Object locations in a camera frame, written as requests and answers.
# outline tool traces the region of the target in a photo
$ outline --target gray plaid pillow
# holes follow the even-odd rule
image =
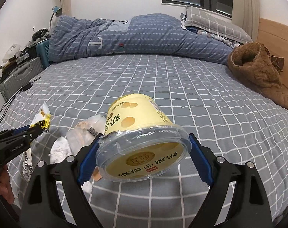
[[[217,19],[202,9],[186,6],[185,26],[195,26],[239,43],[251,43],[251,37],[239,26]]]

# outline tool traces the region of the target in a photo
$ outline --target yogurt container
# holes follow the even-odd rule
[[[100,174],[115,182],[161,175],[191,150],[187,132],[173,124],[152,98],[137,93],[110,106],[99,146]]]

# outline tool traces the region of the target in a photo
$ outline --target red label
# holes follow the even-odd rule
[[[158,169],[158,167],[154,166],[154,167],[151,167],[151,168],[147,169],[146,171],[147,172],[151,172],[151,171],[156,170],[156,169]]]

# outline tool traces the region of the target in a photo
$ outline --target wooden headboard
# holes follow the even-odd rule
[[[288,26],[260,18],[257,41],[264,44],[272,55],[284,57],[280,76],[288,89]]]

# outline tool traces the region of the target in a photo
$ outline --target bed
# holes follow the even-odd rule
[[[13,102],[0,130],[29,124],[45,101],[52,114],[49,133],[32,144],[32,162],[49,162],[53,142],[78,122],[107,113],[122,95],[143,93],[203,146],[229,162],[253,161],[264,183],[272,219],[288,206],[288,111],[240,84],[224,65],[169,55],[120,54],[54,63]],[[8,165],[15,204],[27,183],[21,156]],[[164,175],[135,182],[101,179],[85,194],[107,227],[187,227],[208,187],[190,157]],[[224,221],[234,184],[218,222]],[[67,220],[74,223],[62,187]]]

